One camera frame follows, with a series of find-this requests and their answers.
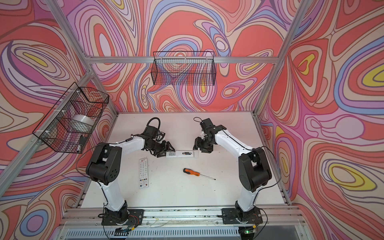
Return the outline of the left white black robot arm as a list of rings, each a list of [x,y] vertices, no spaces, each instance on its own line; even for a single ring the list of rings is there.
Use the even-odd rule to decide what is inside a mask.
[[[165,140],[166,134],[161,132],[160,127],[161,120],[154,117],[147,122],[141,134],[132,135],[121,142],[101,143],[96,146],[86,167],[86,174],[101,187],[106,199],[106,213],[116,214],[119,218],[129,216],[127,202],[117,182],[123,155],[146,151],[152,156],[162,158],[167,152],[175,150],[171,143]]]

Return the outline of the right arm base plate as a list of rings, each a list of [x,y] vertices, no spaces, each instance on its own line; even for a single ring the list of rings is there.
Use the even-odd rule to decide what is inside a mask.
[[[257,207],[254,207],[248,212],[243,212],[240,208],[223,208],[221,211],[218,217],[223,220],[225,225],[253,224],[258,226],[264,222],[261,209]]]

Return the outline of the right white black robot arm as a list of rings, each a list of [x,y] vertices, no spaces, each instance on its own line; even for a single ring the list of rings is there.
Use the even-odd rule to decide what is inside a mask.
[[[260,191],[272,179],[272,171],[263,148],[253,148],[234,137],[223,125],[214,125],[211,119],[195,117],[202,128],[202,135],[194,142],[194,150],[210,154],[219,145],[238,160],[239,180],[243,186],[235,203],[238,217],[250,215]]]

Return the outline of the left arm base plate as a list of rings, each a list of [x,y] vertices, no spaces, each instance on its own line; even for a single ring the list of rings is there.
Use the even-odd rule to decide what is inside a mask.
[[[111,211],[104,208],[102,216],[102,226],[128,226],[137,227],[143,222],[143,209],[128,209],[121,211]]]

